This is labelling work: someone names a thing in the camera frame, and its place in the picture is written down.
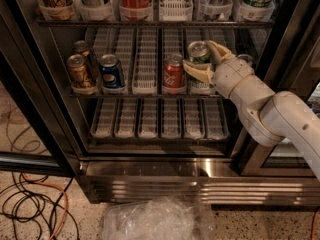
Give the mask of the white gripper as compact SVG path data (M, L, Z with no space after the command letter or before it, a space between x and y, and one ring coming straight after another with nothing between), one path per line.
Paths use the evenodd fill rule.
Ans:
M254 74L254 70L246 61L234 57L227 47L212 40L207 40L206 44L214 63L218 65L215 72L210 63L199 64L188 60L183 60L184 71L203 83L212 82L218 93L228 98L242 80Z

